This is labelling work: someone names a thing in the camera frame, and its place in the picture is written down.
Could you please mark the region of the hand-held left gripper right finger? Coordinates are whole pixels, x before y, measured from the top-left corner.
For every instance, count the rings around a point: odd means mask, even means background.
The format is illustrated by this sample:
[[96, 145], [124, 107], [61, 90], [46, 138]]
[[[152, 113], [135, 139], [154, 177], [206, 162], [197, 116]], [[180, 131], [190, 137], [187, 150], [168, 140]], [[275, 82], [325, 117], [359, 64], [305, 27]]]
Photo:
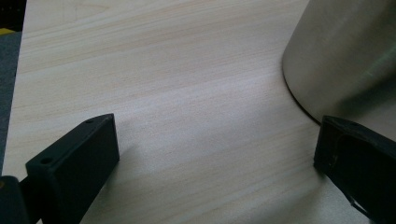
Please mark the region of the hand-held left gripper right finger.
[[314, 167], [374, 224], [396, 224], [396, 142], [359, 123], [325, 116]]

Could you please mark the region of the steel tumbler with clear lid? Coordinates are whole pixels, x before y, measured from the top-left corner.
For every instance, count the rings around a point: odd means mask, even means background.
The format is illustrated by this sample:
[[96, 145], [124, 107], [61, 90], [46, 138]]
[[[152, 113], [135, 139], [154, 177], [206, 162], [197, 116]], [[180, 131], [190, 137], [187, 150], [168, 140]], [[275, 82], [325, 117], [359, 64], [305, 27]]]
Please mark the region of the steel tumbler with clear lid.
[[309, 0], [282, 70], [313, 119], [348, 119], [396, 141], [396, 0]]

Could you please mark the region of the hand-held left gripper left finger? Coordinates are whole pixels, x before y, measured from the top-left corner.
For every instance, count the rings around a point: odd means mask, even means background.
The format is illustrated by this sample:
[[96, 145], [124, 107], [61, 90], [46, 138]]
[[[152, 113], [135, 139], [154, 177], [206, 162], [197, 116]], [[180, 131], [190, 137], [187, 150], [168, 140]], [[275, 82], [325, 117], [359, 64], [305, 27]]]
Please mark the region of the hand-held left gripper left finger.
[[81, 122], [26, 163], [31, 220], [78, 224], [119, 160], [114, 116]]

